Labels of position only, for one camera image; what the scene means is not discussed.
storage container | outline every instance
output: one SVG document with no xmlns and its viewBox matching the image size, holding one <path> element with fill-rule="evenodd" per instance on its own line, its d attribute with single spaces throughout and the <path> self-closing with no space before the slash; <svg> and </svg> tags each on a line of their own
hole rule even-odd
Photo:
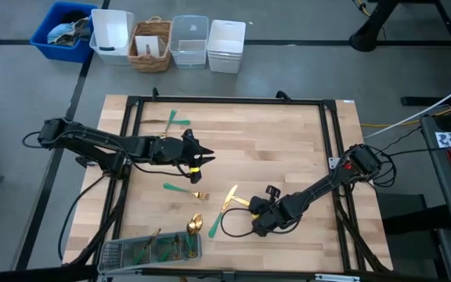
<svg viewBox="0 0 451 282">
<path fill-rule="evenodd" d="M 241 59 L 232 59 L 224 56 L 208 56 L 210 70 L 227 74 L 237 74 L 240 72 Z"/>
<path fill-rule="evenodd" d="M 128 61 L 133 68 L 141 72 L 161 72 L 166 71 L 170 65 L 171 54 L 169 52 L 168 40 L 170 37 L 171 21 L 161 20 L 159 16 L 152 17 L 147 21 L 137 23 L 130 37 L 130 45 L 128 47 Z M 137 46 L 135 44 L 136 35 L 155 35 L 159 36 L 166 44 L 164 53 L 161 57 L 139 56 Z"/>
<path fill-rule="evenodd" d="M 65 13 L 70 11 L 82 11 L 87 15 L 91 15 L 92 9 L 96 9 L 95 5 L 77 4 L 69 2 L 55 2 L 45 19 L 41 22 L 38 29 L 32 35 L 30 43 L 43 53 L 43 55 L 51 60 L 64 60 L 69 62 L 84 63 L 89 55 L 93 52 L 88 41 L 77 40 L 74 46 L 51 45 L 47 42 L 48 33 L 57 25 Z M 90 29 L 93 32 L 93 25 L 90 21 Z"/>
<path fill-rule="evenodd" d="M 243 54 L 244 36 L 247 25 L 230 20 L 213 20 L 208 40 L 208 52 L 222 52 L 230 55 Z"/>
<path fill-rule="evenodd" d="M 189 235 L 186 231 L 178 231 L 161 233 L 148 242 L 150 238 L 145 236 L 106 242 L 97 265 L 100 275 L 133 273 L 143 267 L 194 260 L 203 255 L 200 234 Z"/>
<path fill-rule="evenodd" d="M 178 68 L 206 67 L 208 40 L 206 16 L 174 17 L 170 39 L 170 52 Z"/>
<path fill-rule="evenodd" d="M 128 43 L 132 35 L 135 17 L 125 11 L 94 9 L 92 21 L 95 33 L 90 39 L 90 48 L 104 63 L 129 65 Z"/>
<path fill-rule="evenodd" d="M 213 20 L 207 45 L 211 71 L 237 74 L 243 58 L 246 24 Z"/>
</svg>

wicker basket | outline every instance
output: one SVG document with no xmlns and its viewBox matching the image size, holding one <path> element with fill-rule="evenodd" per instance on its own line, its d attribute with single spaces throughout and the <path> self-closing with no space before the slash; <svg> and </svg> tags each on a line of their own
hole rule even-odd
<svg viewBox="0 0 451 282">
<path fill-rule="evenodd" d="M 128 61 L 133 68 L 142 72 L 166 71 L 170 65 L 171 53 L 169 51 L 169 38 L 171 30 L 170 20 L 161 20 L 159 16 L 154 16 L 147 21 L 137 23 L 133 29 L 130 47 L 128 48 Z M 164 54 L 160 58 L 150 55 L 139 56 L 135 45 L 136 35 L 156 35 L 166 44 Z"/>
</svg>

white cable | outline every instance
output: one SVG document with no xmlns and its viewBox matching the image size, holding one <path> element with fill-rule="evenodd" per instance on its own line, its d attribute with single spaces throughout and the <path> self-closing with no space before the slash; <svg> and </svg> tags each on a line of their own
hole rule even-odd
<svg viewBox="0 0 451 282">
<path fill-rule="evenodd" d="M 375 136 L 375 135 L 377 135 L 377 134 L 381 134 L 382 132 L 385 132 L 386 130 L 389 130 L 389 129 L 393 128 L 393 127 L 396 127 L 396 126 L 402 124 L 403 122 L 406 122 L 406 121 L 409 121 L 409 120 L 411 120 L 411 119 L 413 119 L 413 118 L 416 118 L 417 116 L 420 116 L 421 114 L 424 114 L 424 113 L 428 112 L 429 110 L 431 110 L 431 109 L 437 107 L 438 105 L 442 104 L 443 102 L 445 102 L 445 101 L 448 100 L 449 98 L 451 98 L 451 93 L 450 93 L 450 95 L 448 95 L 447 97 L 445 97 L 445 98 L 439 100 L 439 102 L 437 102 L 436 104 L 430 106 L 429 108 L 427 108 L 427 109 L 425 109 L 425 110 L 422 110 L 421 112 L 419 112 L 419 113 L 417 113 L 417 114 L 414 114 L 414 115 L 411 116 L 411 117 L 405 118 L 404 120 L 402 120 L 402 121 L 400 121 L 400 122 L 397 122 L 397 123 L 395 123 L 395 124 L 393 124 L 393 125 L 391 125 L 391 126 L 388 126 L 387 128 L 381 129 L 381 130 L 379 130 L 379 131 L 377 131 L 377 132 L 374 132 L 374 133 L 372 133 L 372 134 L 370 134 L 370 135 L 368 135 L 368 136 L 365 136 L 365 138 L 370 138 L 370 137 Z"/>
</svg>

yellow cable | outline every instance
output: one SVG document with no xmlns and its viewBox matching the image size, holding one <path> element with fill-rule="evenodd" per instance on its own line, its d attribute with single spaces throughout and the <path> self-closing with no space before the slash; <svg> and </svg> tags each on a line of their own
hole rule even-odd
<svg viewBox="0 0 451 282">
<path fill-rule="evenodd" d="M 358 0 L 358 4 L 359 4 L 359 8 L 358 9 L 361 9 L 365 15 L 370 16 L 370 13 L 368 13 L 368 11 L 366 11 L 365 7 L 360 8 L 361 5 L 363 4 L 363 2 L 361 0 Z"/>
<path fill-rule="evenodd" d="M 437 114 L 435 114 L 435 116 L 439 116 L 439 115 L 446 114 L 446 113 L 449 113 L 449 112 L 451 112 L 451 109 L 444 110 L 441 113 L 437 113 Z M 404 123 L 402 123 L 400 125 L 415 125 L 417 123 L 419 123 L 419 121 L 408 121 L 408 122 L 404 122 Z M 386 127 L 391 126 L 391 125 L 361 124 L 361 126 L 363 126 L 363 127 L 371 127 L 371 128 L 386 128 Z"/>
</svg>

gold fork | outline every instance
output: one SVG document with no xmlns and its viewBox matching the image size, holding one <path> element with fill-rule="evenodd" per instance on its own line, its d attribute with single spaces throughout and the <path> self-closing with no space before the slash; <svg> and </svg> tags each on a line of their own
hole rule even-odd
<svg viewBox="0 0 451 282">
<path fill-rule="evenodd" d="M 165 183 L 163 184 L 163 187 L 166 190 L 172 190 L 172 191 L 178 191 L 178 192 L 187 192 L 187 193 L 191 193 L 192 195 L 194 195 L 194 197 L 200 199 L 200 200 L 208 200 L 210 198 L 210 194 L 209 193 L 203 193 L 203 192 L 193 192 L 193 191 L 189 191 L 177 186 L 173 186 L 170 183 Z"/>
</svg>

